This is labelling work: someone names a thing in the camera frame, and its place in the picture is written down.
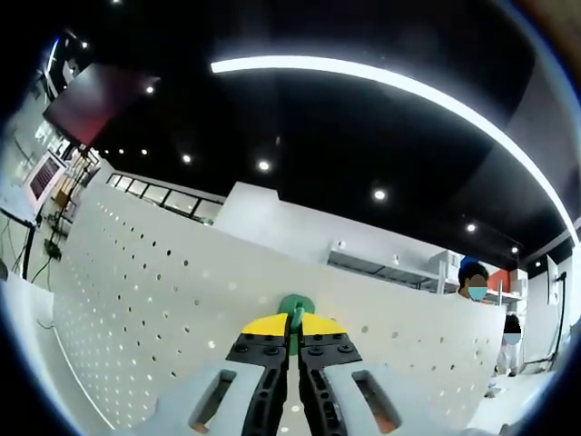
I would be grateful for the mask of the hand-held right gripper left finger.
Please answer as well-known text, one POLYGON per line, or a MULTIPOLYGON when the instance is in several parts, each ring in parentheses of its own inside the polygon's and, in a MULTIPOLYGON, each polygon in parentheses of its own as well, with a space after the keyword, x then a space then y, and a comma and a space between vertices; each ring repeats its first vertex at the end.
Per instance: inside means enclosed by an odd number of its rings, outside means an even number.
POLYGON ((275 435, 287 400, 289 320, 247 324, 226 358, 161 395, 146 435, 275 435))

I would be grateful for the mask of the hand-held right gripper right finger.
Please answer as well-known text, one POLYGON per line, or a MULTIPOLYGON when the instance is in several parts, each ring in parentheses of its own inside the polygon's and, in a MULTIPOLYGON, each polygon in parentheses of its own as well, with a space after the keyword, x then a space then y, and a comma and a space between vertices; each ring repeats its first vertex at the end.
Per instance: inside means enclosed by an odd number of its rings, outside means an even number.
POLYGON ((313 435, 459 435, 428 413, 385 364, 366 363, 345 329, 306 313, 298 331, 299 391, 313 435))

